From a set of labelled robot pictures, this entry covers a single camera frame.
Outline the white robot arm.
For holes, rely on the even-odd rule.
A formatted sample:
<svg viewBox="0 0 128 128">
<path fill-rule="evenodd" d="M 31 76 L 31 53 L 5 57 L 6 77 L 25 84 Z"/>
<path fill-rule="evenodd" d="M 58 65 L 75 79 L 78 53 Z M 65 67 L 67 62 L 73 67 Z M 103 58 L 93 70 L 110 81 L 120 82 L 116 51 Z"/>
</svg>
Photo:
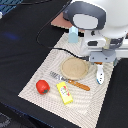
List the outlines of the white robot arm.
<svg viewBox="0 0 128 128">
<path fill-rule="evenodd" d="M 63 18 L 84 31 L 81 59 L 114 62 L 128 58 L 128 0 L 71 0 Z"/>
</svg>

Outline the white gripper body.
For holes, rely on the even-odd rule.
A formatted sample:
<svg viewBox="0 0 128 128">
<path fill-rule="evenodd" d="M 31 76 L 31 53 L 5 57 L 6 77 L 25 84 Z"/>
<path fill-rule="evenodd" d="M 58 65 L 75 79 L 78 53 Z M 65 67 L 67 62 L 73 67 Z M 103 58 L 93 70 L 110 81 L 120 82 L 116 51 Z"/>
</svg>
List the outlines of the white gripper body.
<svg viewBox="0 0 128 128">
<path fill-rule="evenodd" d="M 128 39 L 103 37 L 98 31 L 84 33 L 80 54 L 90 62 L 117 62 L 128 58 Z"/>
</svg>

